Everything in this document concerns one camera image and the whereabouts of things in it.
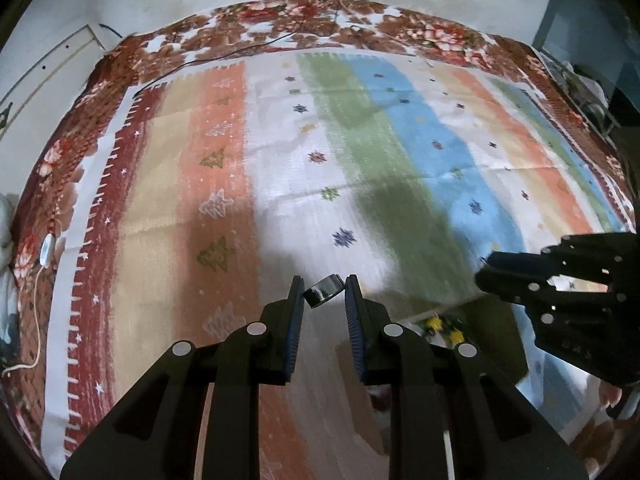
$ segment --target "yellow object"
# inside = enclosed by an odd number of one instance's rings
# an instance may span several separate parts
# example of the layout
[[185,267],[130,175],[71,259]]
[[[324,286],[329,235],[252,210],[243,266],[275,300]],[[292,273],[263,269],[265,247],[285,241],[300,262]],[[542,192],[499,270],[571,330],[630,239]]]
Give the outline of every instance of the yellow object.
[[431,328],[434,332],[440,332],[442,330],[442,320],[439,317],[430,317],[426,323],[428,328]]
[[451,343],[454,345],[465,342],[465,336],[460,332],[460,330],[452,330],[449,337],[451,338]]

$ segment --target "metal screw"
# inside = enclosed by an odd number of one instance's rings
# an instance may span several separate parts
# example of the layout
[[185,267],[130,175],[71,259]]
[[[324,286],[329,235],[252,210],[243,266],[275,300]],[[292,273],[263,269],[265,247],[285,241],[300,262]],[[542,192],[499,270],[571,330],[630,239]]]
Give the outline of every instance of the metal screw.
[[474,357],[478,353],[478,350],[471,343],[462,343],[462,345],[458,347],[458,353],[462,355],[462,357]]
[[260,323],[258,321],[255,323],[251,323],[251,325],[246,328],[246,331],[249,333],[249,335],[262,335],[267,332],[267,326],[264,323]]
[[178,341],[172,348],[171,351],[175,356],[182,357],[191,352],[191,344],[187,341]]
[[385,334],[387,334],[389,337],[398,337],[399,335],[402,335],[402,327],[400,325],[396,325],[395,323],[389,323],[388,325],[385,325],[384,327],[384,331]]

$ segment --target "bed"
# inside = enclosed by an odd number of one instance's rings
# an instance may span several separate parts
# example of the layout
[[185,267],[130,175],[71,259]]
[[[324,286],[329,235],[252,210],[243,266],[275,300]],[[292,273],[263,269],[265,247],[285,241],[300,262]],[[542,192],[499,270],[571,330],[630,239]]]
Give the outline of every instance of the bed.
[[[172,342],[223,340],[294,274],[357,274],[407,324],[484,305],[476,333],[593,457],[599,380],[473,275],[493,250],[633,228],[610,146],[529,47],[364,0],[215,9],[125,38],[52,134],[14,221],[20,362],[38,332],[42,355],[2,398],[58,476]],[[340,301],[305,314],[290,387],[260,391],[263,478],[386,478],[384,409],[347,341]]]

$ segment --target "black ring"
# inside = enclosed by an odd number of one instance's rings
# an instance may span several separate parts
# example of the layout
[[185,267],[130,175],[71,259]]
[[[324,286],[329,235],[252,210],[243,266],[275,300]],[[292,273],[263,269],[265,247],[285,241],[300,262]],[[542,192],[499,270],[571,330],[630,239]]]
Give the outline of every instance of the black ring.
[[311,308],[326,303],[344,290],[344,281],[337,274],[329,274],[302,293],[302,297]]

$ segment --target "blue stripe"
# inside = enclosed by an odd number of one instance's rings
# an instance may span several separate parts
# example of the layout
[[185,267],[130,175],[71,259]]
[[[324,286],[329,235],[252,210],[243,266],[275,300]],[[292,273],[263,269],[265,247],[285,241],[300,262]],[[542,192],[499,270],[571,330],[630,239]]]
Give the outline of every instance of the blue stripe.
[[519,228],[485,183],[466,144],[438,120],[406,76],[379,57],[341,57],[362,81],[371,101],[388,116],[456,240],[469,251],[474,268],[491,253],[492,242],[502,251],[523,251]]
[[612,231],[625,231],[626,227],[613,210],[609,199],[599,185],[596,175],[591,168],[575,153],[574,147],[564,138],[564,136],[549,121],[545,114],[532,101],[531,97],[516,88],[514,85],[505,83],[499,79],[493,79],[493,83],[518,107],[523,108],[524,113],[533,119],[540,128],[544,128],[549,134],[551,141],[550,149],[556,152],[563,160],[569,160],[571,167],[582,177],[584,183],[578,182],[583,192],[593,196],[594,200],[600,202],[602,210],[606,215],[609,226],[603,225],[603,229]]

